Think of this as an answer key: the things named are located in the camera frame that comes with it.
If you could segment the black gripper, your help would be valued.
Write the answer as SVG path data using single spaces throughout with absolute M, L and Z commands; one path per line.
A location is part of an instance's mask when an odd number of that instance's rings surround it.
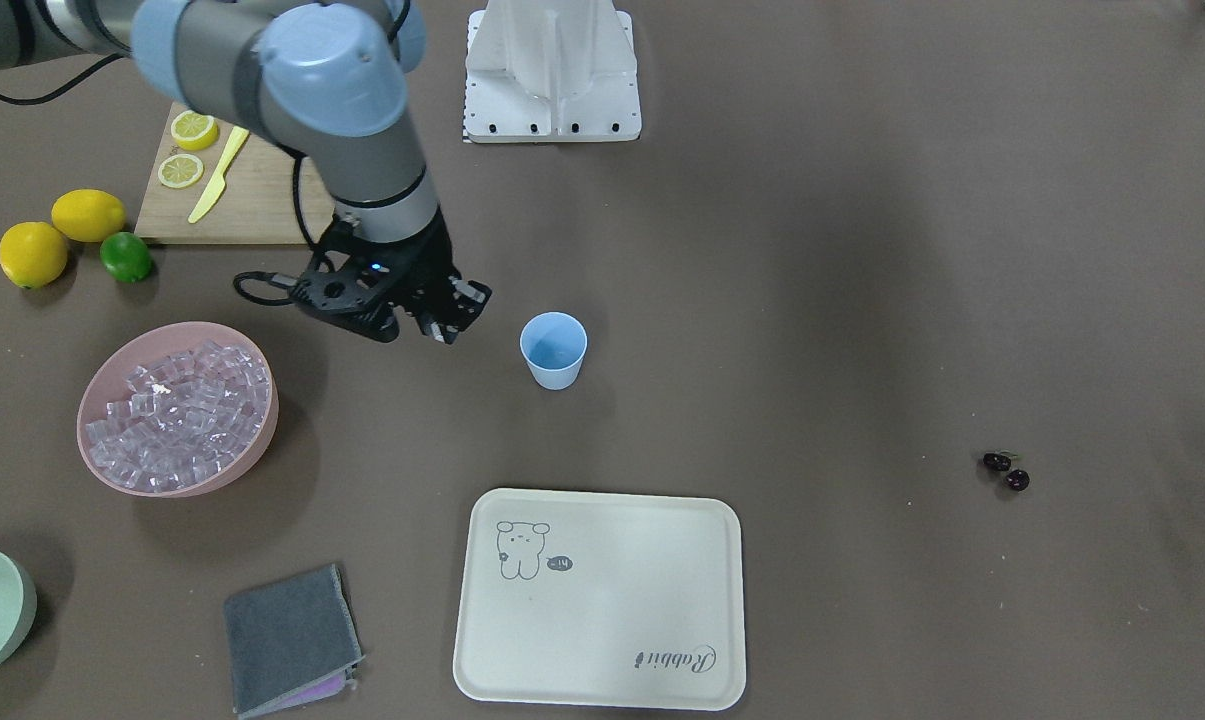
M 492 288 L 462 279 L 442 211 L 405 240 L 375 243 L 363 228 L 333 217 L 321 234 L 308 272 L 355 272 L 364 287 L 386 288 L 396 309 L 410 315 L 425 337 L 454 346 L 486 309 Z

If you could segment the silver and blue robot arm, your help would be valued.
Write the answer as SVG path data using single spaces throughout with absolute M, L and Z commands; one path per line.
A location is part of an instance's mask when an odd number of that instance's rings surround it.
M 455 268 L 445 217 L 407 110 L 424 49 L 410 1 L 0 1 L 0 70 L 93 54 L 127 58 L 160 94 L 242 126 L 333 201 L 299 275 L 243 272 L 294 306 L 377 342 L 401 315 L 451 346 L 490 288 Z

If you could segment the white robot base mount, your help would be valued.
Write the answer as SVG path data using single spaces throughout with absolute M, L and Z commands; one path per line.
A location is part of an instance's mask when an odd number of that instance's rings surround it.
M 610 143 L 642 135 L 631 14 L 611 1 L 489 1 L 468 17 L 462 138 Z

